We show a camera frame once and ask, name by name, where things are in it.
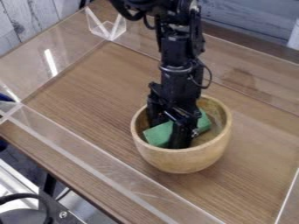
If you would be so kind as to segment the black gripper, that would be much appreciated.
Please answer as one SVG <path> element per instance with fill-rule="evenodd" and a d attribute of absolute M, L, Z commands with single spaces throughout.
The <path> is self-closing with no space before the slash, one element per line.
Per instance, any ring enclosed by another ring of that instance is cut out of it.
<path fill-rule="evenodd" d="M 150 82 L 146 97 L 146 118 L 149 127 L 172 119 L 169 149 L 185 149 L 192 143 L 192 133 L 197 129 L 201 112 L 196 101 L 203 89 L 203 66 L 160 66 L 161 81 Z"/>

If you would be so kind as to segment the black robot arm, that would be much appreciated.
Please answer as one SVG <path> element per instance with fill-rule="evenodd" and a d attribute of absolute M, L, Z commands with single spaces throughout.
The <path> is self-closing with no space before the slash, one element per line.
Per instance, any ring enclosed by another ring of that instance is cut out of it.
<path fill-rule="evenodd" d="M 201 34 L 201 7 L 197 0 L 109 0 L 120 15 L 130 21 L 142 21 L 154 31 L 160 59 L 161 81 L 149 83 L 146 117 L 149 126 L 170 121 L 172 132 L 165 147 L 191 146 L 201 118 L 196 101 L 201 90 L 204 52 Z"/>

